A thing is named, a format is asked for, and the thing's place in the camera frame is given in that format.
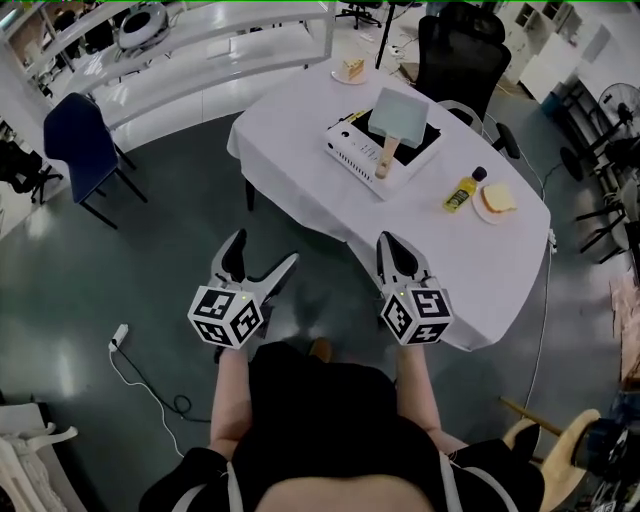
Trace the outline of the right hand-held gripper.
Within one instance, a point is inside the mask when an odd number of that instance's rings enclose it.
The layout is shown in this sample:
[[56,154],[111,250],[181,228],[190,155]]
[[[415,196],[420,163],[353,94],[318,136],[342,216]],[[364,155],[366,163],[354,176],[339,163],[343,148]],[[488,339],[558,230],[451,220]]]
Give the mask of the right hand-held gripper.
[[400,345],[440,342],[453,324],[453,310],[447,290],[430,275],[426,258],[407,240],[388,231],[378,238],[376,257],[379,326],[386,327]]

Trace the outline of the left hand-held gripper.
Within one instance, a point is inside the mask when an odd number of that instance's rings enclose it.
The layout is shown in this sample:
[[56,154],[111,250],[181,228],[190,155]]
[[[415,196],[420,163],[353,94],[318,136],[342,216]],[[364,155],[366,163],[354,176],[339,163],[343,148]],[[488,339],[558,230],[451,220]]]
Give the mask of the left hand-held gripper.
[[246,239],[242,228],[222,244],[212,260],[208,284],[197,289],[188,310],[188,320],[207,344],[239,350],[251,338],[265,338],[271,317],[269,300],[282,291],[297,268],[299,253],[292,252],[262,277],[246,277]]

